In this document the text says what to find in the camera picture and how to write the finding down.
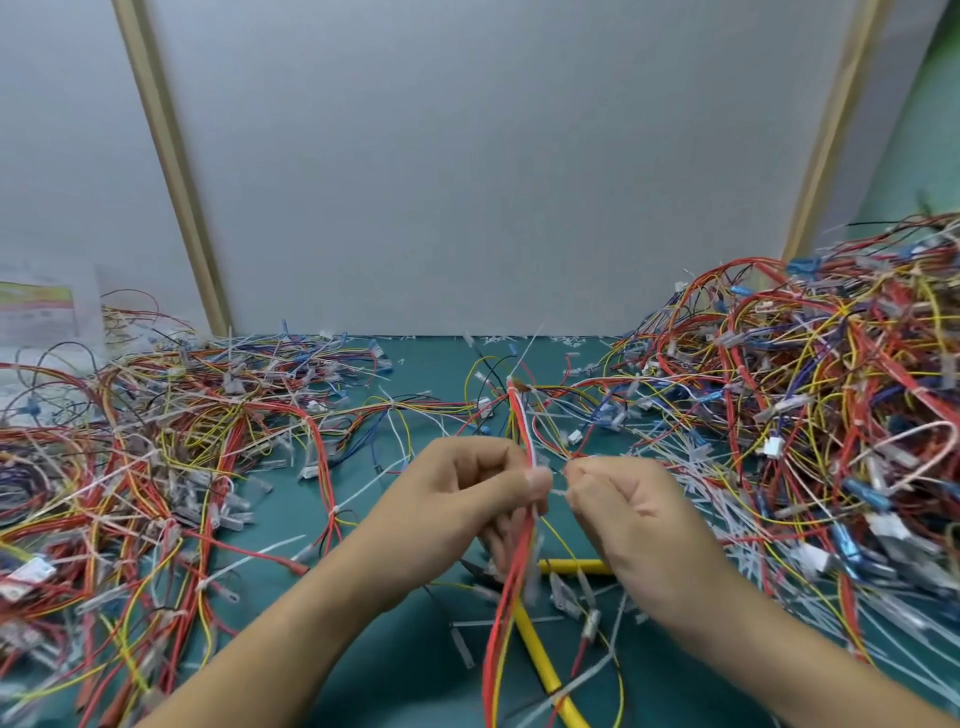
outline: green wall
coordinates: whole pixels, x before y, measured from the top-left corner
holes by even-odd
[[[960,209],[960,0],[930,43],[859,219],[897,220],[920,199],[934,212]]]

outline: forearm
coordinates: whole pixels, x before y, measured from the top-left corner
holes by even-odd
[[[140,725],[296,725],[344,650],[376,617],[347,545],[245,629]]]
[[[956,722],[746,585],[691,651],[794,728]]]

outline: wooden trim strip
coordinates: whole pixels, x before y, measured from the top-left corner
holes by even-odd
[[[794,208],[783,259],[807,252],[826,204],[844,134],[870,75],[870,59],[894,0],[860,0],[853,16],[843,56],[824,109],[813,154],[806,168],[804,185]]]
[[[167,181],[170,201],[180,224],[183,245],[200,290],[207,323],[213,334],[227,336],[231,327],[227,297],[220,282],[197,187],[190,174],[189,159],[163,73],[150,16],[143,0],[112,2],[120,34],[127,46],[133,77],[140,91],[143,110],[154,137],[156,155]]]

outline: hand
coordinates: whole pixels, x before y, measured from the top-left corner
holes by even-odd
[[[392,609],[436,579],[477,535],[505,572],[521,520],[516,514],[522,517],[531,503],[544,513],[553,485],[548,468],[528,464],[510,440],[472,436],[430,443],[341,546],[365,571],[379,608]]]
[[[722,628],[724,611],[739,609],[741,597],[758,594],[656,460],[580,458],[567,464],[566,477],[566,499],[597,552],[684,646]]]

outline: green workbench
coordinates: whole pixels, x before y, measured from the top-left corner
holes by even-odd
[[[387,355],[394,362],[394,370],[387,379],[376,379],[367,389],[350,389],[350,404],[361,403],[366,396],[382,396],[382,387],[391,397],[414,394],[429,390],[435,397],[448,401],[463,399],[464,380],[476,360],[475,353],[463,339],[418,338],[378,339]],[[477,340],[484,355],[499,358],[510,353],[509,342],[483,344]],[[528,340],[517,339],[514,346],[523,350]],[[576,351],[574,366],[583,366],[597,361],[606,351],[606,346],[597,340],[588,340],[572,350],[563,342],[549,339],[536,341],[524,361],[539,383],[559,383],[563,376],[564,354]],[[477,397],[480,382],[470,380],[470,393]],[[491,422],[492,434],[503,424],[506,407]],[[437,426],[426,418],[410,413],[407,422],[414,438],[415,449],[437,437]],[[588,449],[591,453],[621,453],[631,444],[629,436],[616,435],[601,430],[591,438]],[[375,438],[376,459],[383,466],[394,463],[402,455],[396,436],[384,424]],[[325,525],[324,508],[321,504],[317,481],[297,482],[297,473],[302,462],[298,454],[297,466],[293,469],[258,473],[258,476],[273,483],[274,490],[264,495],[254,486],[247,485],[242,495],[255,503],[256,524],[246,527],[241,533],[226,536],[239,546],[258,549],[284,538],[305,534],[313,539]],[[560,463],[554,463],[558,469]],[[370,447],[365,446],[333,471],[334,490],[342,501],[374,476]],[[350,508],[363,517],[375,504],[383,488],[389,487],[392,475],[384,476],[382,482],[371,487],[363,496],[350,504]],[[557,487],[565,483],[557,477]],[[593,557],[594,551],[574,521],[565,501],[551,497],[549,520],[581,558]],[[278,551],[292,555],[305,542],[291,544]],[[479,546],[471,549],[474,561],[480,561]],[[565,552],[556,539],[547,534],[543,555],[565,557]],[[383,554],[389,559],[390,554]],[[230,563],[234,554],[218,553],[214,567]],[[242,628],[277,597],[289,589],[294,578],[287,570],[264,561],[253,561],[236,570],[235,576],[225,582],[242,596],[239,604],[229,605],[215,600],[218,614],[233,628]],[[468,581],[466,572],[458,565],[444,577],[447,581]],[[596,586],[603,586],[598,579]],[[411,594],[399,607],[383,615],[356,641],[341,659],[327,681],[323,695],[307,720],[308,725],[348,726],[372,728],[373,726],[457,726],[457,728],[481,728],[484,725],[483,706],[480,697],[480,664],[489,634],[486,627],[465,627],[467,645],[477,667],[467,670],[450,639],[447,620],[492,619],[493,605],[473,596],[466,590],[443,587],[432,588],[432,594],[440,600],[445,611],[434,603],[423,590]],[[601,596],[605,620],[602,628],[609,631],[612,614],[615,612],[620,591],[611,590]],[[539,604],[531,610],[531,616],[553,616],[553,610],[543,594]],[[568,674],[574,659],[580,625],[570,619],[551,621],[537,625],[538,632],[554,666],[561,675]],[[219,644],[226,643],[221,635]],[[194,630],[193,643],[187,662],[199,662],[203,653],[200,630]],[[600,648],[592,656],[601,656]],[[753,700],[732,687],[711,670],[687,657],[654,623],[647,621],[637,625],[631,618],[624,620],[617,644],[626,685],[626,714],[624,726],[771,726],[774,721]],[[946,663],[934,666],[943,670]],[[189,674],[188,669],[182,678]],[[918,690],[916,685],[907,685]],[[927,699],[929,692],[918,690]],[[517,725],[530,707],[543,700],[544,693],[533,665],[527,657],[519,638],[511,640],[510,654],[505,670],[503,691],[500,698],[500,715],[504,728]],[[57,709],[50,715],[64,716],[72,695],[61,694],[53,705]],[[585,686],[574,693],[574,700],[584,717],[594,728],[612,726],[617,709],[617,682],[612,668],[605,668]],[[58,725],[75,724],[76,718],[66,721],[61,717]],[[547,716],[537,723],[546,725]]]

